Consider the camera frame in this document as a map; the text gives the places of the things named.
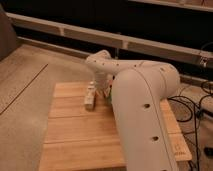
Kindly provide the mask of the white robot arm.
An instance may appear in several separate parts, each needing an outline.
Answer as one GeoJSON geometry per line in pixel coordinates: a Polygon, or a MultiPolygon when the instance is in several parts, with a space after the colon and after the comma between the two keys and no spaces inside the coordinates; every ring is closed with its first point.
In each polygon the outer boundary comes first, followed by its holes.
{"type": "Polygon", "coordinates": [[[179,171],[160,102],[180,84],[165,62],[115,60],[106,50],[86,58],[98,85],[111,74],[111,98],[127,171],[179,171]]]}

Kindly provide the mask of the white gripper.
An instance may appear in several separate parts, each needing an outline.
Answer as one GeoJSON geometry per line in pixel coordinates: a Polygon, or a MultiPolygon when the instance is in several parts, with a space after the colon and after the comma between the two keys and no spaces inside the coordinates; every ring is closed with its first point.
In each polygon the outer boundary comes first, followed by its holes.
{"type": "Polygon", "coordinates": [[[106,77],[97,77],[95,79],[96,91],[99,95],[103,95],[104,98],[110,96],[110,88],[112,85],[112,79],[108,76],[106,77]]]}

